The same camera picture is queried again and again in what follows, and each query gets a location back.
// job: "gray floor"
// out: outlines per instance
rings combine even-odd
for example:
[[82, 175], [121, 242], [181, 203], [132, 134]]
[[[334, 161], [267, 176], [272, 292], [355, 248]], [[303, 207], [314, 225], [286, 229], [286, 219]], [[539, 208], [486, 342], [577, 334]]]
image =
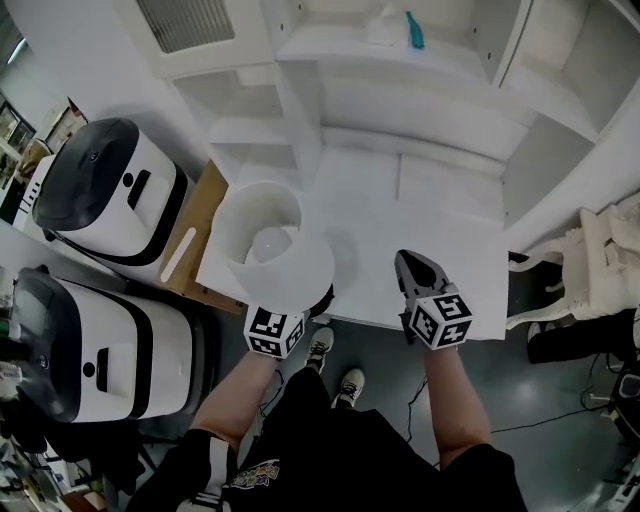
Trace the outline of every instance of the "gray floor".
[[[557, 280], [557, 267], [551, 265], [542, 265], [527, 274], [512, 274], [509, 312], [546, 305], [545, 301], [550, 302], [553, 296], [545, 294], [543, 289], [545, 285], [554, 284], [554, 280]], [[246, 351], [243, 318], [219, 316], [223, 340], [220, 375], [225, 375]], [[416, 393], [424, 375], [420, 347], [409, 347], [404, 335], [397, 331], [346, 322], [334, 322], [332, 327], [336, 342], [322, 375], [328, 390], [337, 391], [348, 369], [362, 368], [367, 382], [358, 408], [378, 409], [405, 435], [407, 402]], [[302, 366], [306, 346], [317, 328], [310, 325], [299, 348], [281, 364], [285, 379]], [[505, 341], [471, 341], [460, 350], [494, 429], [536, 423], [581, 409], [579, 398], [592, 360], [531, 365], [526, 354], [526, 331], [527, 325], [521, 325], [508, 333]], [[594, 371], [594, 391], [608, 395], [614, 380], [604, 362], [600, 363]], [[277, 384], [274, 380], [268, 397]], [[178, 436], [189, 421], [174, 415], [148, 421], [145, 430]], [[414, 450], [426, 460], [436, 462], [427, 390], [414, 407], [412, 431]], [[534, 428], [498, 433], [493, 441], [497, 448], [515, 459], [520, 488], [532, 512], [581, 510], [576, 504], [602, 479], [614, 478], [615, 468], [624, 455], [613, 423], [591, 412]], [[154, 450], [154, 458], [161, 458], [162, 453]]]

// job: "white chair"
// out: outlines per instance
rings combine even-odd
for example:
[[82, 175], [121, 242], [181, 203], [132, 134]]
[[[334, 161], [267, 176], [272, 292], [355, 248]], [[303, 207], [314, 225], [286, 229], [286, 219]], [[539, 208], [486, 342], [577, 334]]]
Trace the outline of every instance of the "white chair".
[[523, 322], [557, 320], [570, 314], [576, 320], [587, 320], [638, 307], [640, 194], [599, 215], [583, 208], [580, 222], [581, 228], [534, 247], [524, 263], [510, 262], [510, 271], [524, 272], [559, 253], [565, 294], [550, 306], [509, 317], [507, 329]]

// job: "vent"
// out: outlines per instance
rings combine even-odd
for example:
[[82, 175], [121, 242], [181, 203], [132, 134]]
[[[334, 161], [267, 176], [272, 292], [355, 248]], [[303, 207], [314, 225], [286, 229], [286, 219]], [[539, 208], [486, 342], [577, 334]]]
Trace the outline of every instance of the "vent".
[[224, 0], [137, 1], [164, 53], [235, 37]]

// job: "white cabinet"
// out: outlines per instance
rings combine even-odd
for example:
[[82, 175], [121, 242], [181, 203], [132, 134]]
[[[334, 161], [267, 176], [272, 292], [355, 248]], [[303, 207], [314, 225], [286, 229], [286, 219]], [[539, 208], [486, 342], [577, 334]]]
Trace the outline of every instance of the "white cabinet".
[[[367, 0], [228, 0], [234, 39], [173, 53], [139, 7], [162, 0], [117, 3], [229, 193], [269, 180], [300, 194], [336, 255], [329, 313], [390, 327], [407, 248], [469, 297], [472, 337], [502, 337], [505, 230], [600, 143], [640, 78], [628, 0], [397, 0], [423, 50], [365, 42]], [[246, 299], [219, 262], [203, 267], [203, 284]]]

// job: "white sneaker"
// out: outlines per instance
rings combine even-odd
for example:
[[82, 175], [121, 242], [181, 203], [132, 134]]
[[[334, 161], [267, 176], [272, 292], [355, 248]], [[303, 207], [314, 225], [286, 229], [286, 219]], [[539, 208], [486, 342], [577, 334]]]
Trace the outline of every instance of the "white sneaker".
[[540, 327], [540, 324], [538, 322], [533, 322], [529, 326], [529, 332], [527, 333], [527, 343], [529, 343], [531, 341], [531, 338], [533, 338], [536, 334], [540, 334], [541, 332], [542, 328]]
[[331, 350], [331, 347], [333, 347], [333, 329], [329, 327], [318, 329], [311, 339], [305, 366], [311, 363], [318, 368], [318, 373], [322, 372], [327, 352]]
[[364, 388], [364, 373], [359, 368], [354, 368], [347, 372], [342, 378], [342, 384], [340, 385], [340, 393], [333, 399], [332, 407], [335, 407], [338, 400], [344, 400], [351, 404], [351, 407], [356, 406], [356, 400], [362, 393]]

